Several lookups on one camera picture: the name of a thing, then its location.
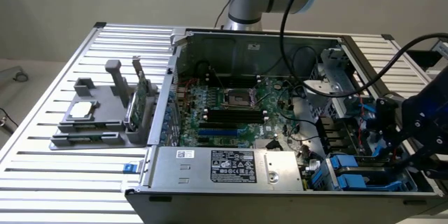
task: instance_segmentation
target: power supply label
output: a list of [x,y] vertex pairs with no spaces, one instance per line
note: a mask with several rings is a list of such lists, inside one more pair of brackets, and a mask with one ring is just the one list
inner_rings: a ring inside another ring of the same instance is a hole
[[212,151],[210,180],[214,183],[256,183],[253,152]]

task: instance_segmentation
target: floor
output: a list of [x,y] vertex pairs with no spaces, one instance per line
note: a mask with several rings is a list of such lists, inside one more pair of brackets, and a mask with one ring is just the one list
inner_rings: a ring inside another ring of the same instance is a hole
[[[29,80],[26,82],[14,82],[10,77],[10,80],[0,82],[0,108],[6,111],[10,118],[20,124],[65,63],[0,59],[0,70],[16,65],[22,67]],[[0,148],[8,139],[9,136],[0,132]]]

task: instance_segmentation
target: white sticker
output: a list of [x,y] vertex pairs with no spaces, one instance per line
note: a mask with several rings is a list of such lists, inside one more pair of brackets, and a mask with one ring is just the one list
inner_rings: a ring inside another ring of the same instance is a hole
[[260,50],[260,44],[248,44],[246,49],[248,50]]
[[194,151],[193,150],[180,150],[176,153],[177,158],[194,158]]

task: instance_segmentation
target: sheet metal panel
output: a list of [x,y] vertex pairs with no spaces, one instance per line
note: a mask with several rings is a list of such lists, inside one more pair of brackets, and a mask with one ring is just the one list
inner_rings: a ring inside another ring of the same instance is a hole
[[[128,83],[136,83],[130,62],[138,55],[146,77],[160,88],[172,56],[170,33],[172,28],[122,24],[90,31],[0,151],[0,157],[5,154],[0,163],[0,223],[141,223],[121,192],[138,176],[122,174],[121,169],[124,163],[144,158],[145,149],[50,151],[49,136],[74,95],[76,79],[89,77],[94,85],[112,84],[104,70],[108,59],[121,60]],[[378,71],[394,54],[393,46],[378,35],[353,35],[353,40]],[[405,97],[424,86],[402,60],[382,80]]]

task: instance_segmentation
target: blue pcie slot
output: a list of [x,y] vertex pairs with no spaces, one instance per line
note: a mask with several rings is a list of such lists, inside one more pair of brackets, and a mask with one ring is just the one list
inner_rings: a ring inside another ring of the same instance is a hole
[[238,136],[238,130],[198,130],[198,136]]

